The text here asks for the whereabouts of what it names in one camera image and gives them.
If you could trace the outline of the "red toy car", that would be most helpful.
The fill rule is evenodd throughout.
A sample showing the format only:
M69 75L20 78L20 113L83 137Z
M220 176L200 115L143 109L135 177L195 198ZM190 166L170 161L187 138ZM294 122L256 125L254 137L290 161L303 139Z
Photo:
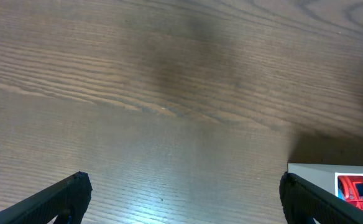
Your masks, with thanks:
M337 181L337 196L363 210L363 176L339 175Z

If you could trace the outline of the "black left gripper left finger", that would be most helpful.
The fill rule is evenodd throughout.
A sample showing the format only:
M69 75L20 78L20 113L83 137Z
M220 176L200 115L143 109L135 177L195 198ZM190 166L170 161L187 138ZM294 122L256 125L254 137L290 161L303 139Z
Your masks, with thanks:
M92 185L85 172L56 184L0 211L0 224L80 224L91 200Z

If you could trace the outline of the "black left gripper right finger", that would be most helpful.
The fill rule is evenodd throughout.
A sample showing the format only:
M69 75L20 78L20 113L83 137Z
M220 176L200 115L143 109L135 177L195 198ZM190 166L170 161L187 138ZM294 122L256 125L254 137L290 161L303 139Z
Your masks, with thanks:
M279 192L288 224L363 224L363 210L296 174L282 175Z

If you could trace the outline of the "white cardboard box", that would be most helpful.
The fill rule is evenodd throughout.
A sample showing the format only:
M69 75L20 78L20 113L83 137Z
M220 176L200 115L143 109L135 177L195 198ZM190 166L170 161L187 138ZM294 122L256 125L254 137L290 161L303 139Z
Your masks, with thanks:
M288 171L337 196L339 175L362 175L363 166L289 163Z

